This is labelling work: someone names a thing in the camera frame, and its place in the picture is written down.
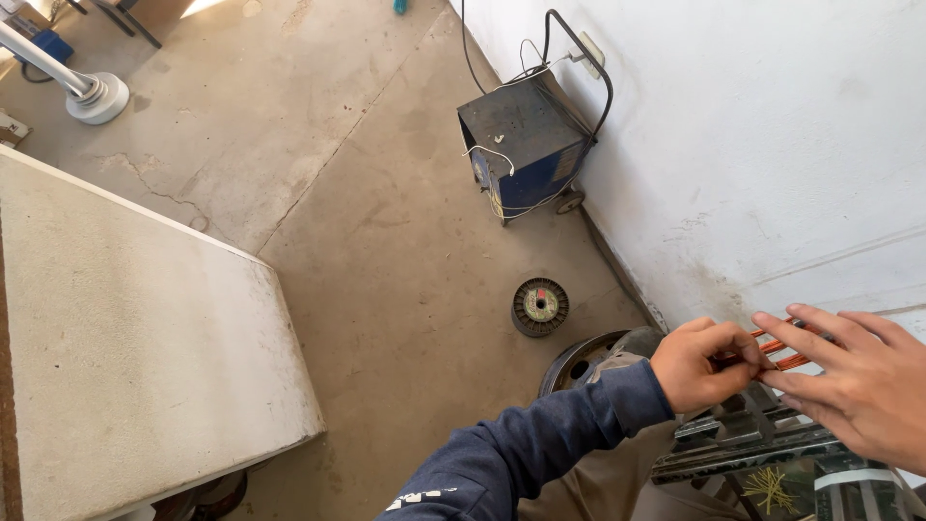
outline hand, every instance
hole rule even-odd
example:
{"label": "hand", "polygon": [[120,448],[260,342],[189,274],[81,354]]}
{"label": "hand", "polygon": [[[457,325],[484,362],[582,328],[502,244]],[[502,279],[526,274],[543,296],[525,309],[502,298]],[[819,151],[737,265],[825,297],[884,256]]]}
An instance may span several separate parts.
{"label": "hand", "polygon": [[831,333],[846,349],[758,312],[756,325],[826,371],[769,371],[762,381],[784,391],[786,405],[830,429],[850,451],[926,475],[926,346],[871,313],[837,316],[806,304],[787,311]]}
{"label": "hand", "polygon": [[[714,374],[707,357],[726,351],[745,362]],[[761,369],[775,367],[742,327],[732,322],[717,325],[707,317],[669,333],[649,364],[675,413],[716,405],[743,390]]]}

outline blue object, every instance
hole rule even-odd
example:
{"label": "blue object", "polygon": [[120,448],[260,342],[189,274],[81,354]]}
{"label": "blue object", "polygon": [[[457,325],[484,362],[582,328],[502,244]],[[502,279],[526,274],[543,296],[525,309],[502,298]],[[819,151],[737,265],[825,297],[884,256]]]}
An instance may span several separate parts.
{"label": "blue object", "polygon": [[[74,54],[74,49],[62,40],[57,32],[51,29],[45,29],[39,32],[32,37],[31,41],[35,46],[48,53],[49,56],[60,61],[62,64],[67,64],[68,58]],[[21,62],[27,61],[26,58],[20,55],[16,55],[16,59]]]}
{"label": "blue object", "polygon": [[476,181],[503,224],[565,191],[590,145],[588,125],[576,121],[578,110],[549,70],[470,101],[457,115]]}
{"label": "blue object", "polygon": [[606,369],[593,384],[453,431],[374,521],[513,521],[518,499],[535,499],[585,454],[674,418],[648,361]]}

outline power outlet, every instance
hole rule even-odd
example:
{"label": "power outlet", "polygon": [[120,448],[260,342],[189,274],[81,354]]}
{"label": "power outlet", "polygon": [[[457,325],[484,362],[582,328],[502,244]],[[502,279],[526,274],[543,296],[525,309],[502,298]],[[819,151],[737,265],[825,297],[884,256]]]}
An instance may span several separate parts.
{"label": "power outlet", "polygon": [[[589,36],[585,31],[579,33],[579,39],[582,40],[582,43],[588,48],[588,51],[592,53],[594,59],[601,64],[602,67],[605,67],[605,53],[601,52],[601,49],[598,48],[598,45],[595,45],[592,41],[592,37]],[[588,73],[592,75],[596,80],[601,78],[601,74],[598,73],[598,69],[592,65],[592,62],[588,60],[588,57],[582,59],[582,64],[585,66],[585,70],[588,70]]]}

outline white wall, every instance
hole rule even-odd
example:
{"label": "white wall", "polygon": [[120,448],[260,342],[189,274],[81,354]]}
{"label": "white wall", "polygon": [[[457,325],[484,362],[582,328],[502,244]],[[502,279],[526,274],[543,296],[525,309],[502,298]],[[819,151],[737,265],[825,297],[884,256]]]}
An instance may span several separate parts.
{"label": "white wall", "polygon": [[0,221],[26,519],[106,519],[324,430],[260,260],[5,146]]}
{"label": "white wall", "polygon": [[[800,301],[926,337],[925,5],[469,0],[503,79],[522,38],[543,44],[549,7],[607,57],[616,96],[585,207],[668,326]],[[556,73],[596,118],[603,82]]]}

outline navy blue sleeve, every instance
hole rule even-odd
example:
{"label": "navy blue sleeve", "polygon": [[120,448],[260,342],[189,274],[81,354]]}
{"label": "navy blue sleeve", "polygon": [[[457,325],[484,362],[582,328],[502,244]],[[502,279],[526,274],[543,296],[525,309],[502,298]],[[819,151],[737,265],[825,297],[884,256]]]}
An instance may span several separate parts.
{"label": "navy blue sleeve", "polygon": [[674,417],[648,361],[606,369],[594,384],[455,430],[376,519],[511,521],[518,499],[536,498],[585,454]]}

